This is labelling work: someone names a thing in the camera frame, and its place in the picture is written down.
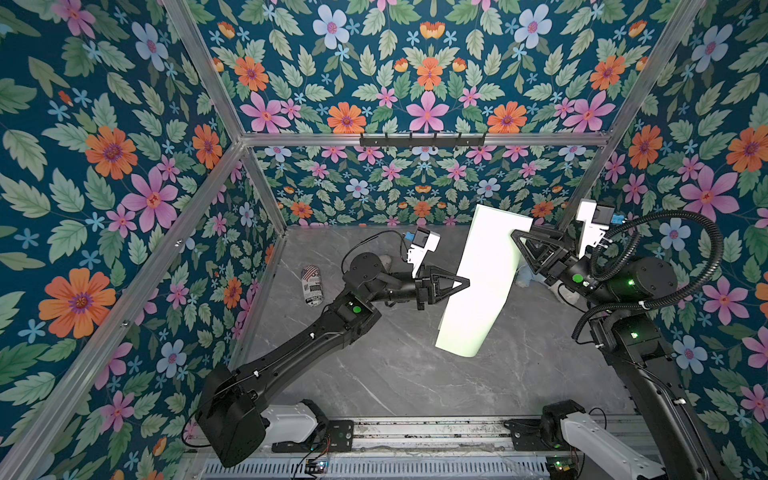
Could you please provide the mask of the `light green rectangular paper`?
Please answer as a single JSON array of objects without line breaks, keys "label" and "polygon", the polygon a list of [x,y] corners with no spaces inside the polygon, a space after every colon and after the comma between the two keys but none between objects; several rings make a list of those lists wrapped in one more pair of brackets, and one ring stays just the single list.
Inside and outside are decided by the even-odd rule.
[{"label": "light green rectangular paper", "polygon": [[469,286],[448,298],[435,346],[451,354],[477,355],[506,304],[522,260],[512,239],[533,219],[488,206],[475,208],[457,275]]}]

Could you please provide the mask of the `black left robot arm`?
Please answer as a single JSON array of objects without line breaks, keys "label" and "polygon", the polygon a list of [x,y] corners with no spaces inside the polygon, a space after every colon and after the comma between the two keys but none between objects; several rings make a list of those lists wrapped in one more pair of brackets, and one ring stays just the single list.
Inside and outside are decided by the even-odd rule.
[{"label": "black left robot arm", "polygon": [[325,357],[366,335],[388,306],[414,301],[419,310],[471,285],[465,277],[424,265],[415,274],[386,271],[374,253],[361,253],[343,275],[344,288],[320,316],[269,353],[233,370],[217,365],[205,378],[193,418],[221,464],[233,467],[260,447],[274,425],[265,411],[275,396]]}]

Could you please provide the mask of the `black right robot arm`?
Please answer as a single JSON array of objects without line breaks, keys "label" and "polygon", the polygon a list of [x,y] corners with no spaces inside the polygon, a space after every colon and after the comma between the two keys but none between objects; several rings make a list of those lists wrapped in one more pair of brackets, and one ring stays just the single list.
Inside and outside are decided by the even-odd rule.
[{"label": "black right robot arm", "polygon": [[[712,242],[698,277],[679,287],[670,263],[639,257],[640,225],[658,219],[687,218]],[[703,357],[692,347],[672,344],[651,318],[701,289],[720,265],[724,240],[717,225],[701,214],[662,211],[602,231],[591,254],[576,252],[564,233],[535,226],[510,235],[523,258],[549,285],[560,283],[589,306],[571,334],[588,329],[594,346],[618,378],[642,416],[660,462],[644,460],[596,426],[582,407],[562,401],[545,407],[540,432],[551,446],[566,444],[605,472],[625,479],[731,479],[706,427],[686,397],[680,372]]]}]

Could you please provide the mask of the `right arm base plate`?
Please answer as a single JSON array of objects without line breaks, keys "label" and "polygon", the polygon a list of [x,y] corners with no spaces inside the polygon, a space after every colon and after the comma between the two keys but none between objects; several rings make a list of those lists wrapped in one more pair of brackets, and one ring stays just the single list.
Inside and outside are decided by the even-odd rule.
[{"label": "right arm base plate", "polygon": [[573,445],[568,443],[560,427],[550,420],[537,419],[507,419],[503,426],[509,435],[516,451],[570,451]]}]

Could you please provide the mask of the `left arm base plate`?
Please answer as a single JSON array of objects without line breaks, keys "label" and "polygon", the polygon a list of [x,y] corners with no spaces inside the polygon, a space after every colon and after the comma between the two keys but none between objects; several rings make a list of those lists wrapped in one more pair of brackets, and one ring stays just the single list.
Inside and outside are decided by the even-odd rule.
[{"label": "left arm base plate", "polygon": [[308,453],[311,448],[320,453],[350,452],[355,423],[352,420],[321,422],[306,440],[279,442],[270,447],[272,453]]}]

